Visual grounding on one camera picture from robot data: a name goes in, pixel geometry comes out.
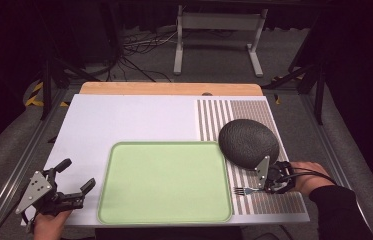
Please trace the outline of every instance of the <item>light green plastic tray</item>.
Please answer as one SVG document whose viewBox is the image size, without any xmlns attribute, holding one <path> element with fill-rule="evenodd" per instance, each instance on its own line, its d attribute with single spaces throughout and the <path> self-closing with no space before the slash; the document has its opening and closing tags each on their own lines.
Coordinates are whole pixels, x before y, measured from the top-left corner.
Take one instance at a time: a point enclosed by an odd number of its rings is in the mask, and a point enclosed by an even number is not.
<svg viewBox="0 0 373 240">
<path fill-rule="evenodd" d="M 120 142 L 99 204 L 102 224 L 215 223 L 232 214 L 216 142 Z"/>
</svg>

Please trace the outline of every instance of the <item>gray mesh ball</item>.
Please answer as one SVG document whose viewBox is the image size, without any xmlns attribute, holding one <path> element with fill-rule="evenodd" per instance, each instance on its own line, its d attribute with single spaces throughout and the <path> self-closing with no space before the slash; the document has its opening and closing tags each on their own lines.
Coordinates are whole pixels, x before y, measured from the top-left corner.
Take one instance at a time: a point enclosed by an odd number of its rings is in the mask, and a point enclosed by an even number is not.
<svg viewBox="0 0 373 240">
<path fill-rule="evenodd" d="M 279 157 L 279 142 L 265 125 L 249 119 L 228 122 L 220 131 L 218 144 L 224 156 L 233 164 L 254 170 L 265 156 L 270 164 Z"/>
</svg>

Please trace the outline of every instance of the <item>human hand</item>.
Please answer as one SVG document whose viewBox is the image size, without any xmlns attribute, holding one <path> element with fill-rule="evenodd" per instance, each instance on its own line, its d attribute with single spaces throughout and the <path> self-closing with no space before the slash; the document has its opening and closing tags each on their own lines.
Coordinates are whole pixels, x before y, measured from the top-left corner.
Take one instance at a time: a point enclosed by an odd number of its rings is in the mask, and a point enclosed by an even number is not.
<svg viewBox="0 0 373 240">
<path fill-rule="evenodd" d="M 34 223 L 34 240 L 59 240 L 71 212 L 60 212 L 56 217 L 39 213 Z"/>
<path fill-rule="evenodd" d="M 329 176 L 326 170 L 318 163 L 313 162 L 290 162 L 292 168 L 306 168 L 308 170 L 316 171 Z M 295 173 L 308 172 L 302 169 L 294 169 Z M 304 195 L 310 195 L 310 193 L 319 187 L 335 185 L 326 178 L 314 176 L 314 175 L 303 175 L 298 176 L 295 180 L 295 189 Z"/>
</svg>

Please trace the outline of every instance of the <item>black sleeve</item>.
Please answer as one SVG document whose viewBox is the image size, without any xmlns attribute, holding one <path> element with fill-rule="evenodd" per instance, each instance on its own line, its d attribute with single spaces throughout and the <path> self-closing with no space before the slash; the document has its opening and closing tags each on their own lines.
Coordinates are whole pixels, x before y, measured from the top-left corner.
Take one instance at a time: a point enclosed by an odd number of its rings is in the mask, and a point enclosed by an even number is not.
<svg viewBox="0 0 373 240">
<path fill-rule="evenodd" d="M 340 186 L 325 186 L 313 190 L 309 197 L 319 211 L 320 239 L 373 239 L 353 191 Z"/>
</svg>

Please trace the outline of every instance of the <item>fork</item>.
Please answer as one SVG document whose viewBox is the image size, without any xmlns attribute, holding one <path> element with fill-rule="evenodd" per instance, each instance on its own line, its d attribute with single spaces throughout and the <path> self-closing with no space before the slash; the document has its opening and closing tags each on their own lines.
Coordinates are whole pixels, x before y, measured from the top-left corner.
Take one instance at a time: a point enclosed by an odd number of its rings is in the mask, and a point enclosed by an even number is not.
<svg viewBox="0 0 373 240">
<path fill-rule="evenodd" d="M 249 187 L 234 187 L 233 188 L 236 195 L 248 195 L 254 192 L 263 192 L 264 189 L 261 188 L 249 188 Z"/>
</svg>

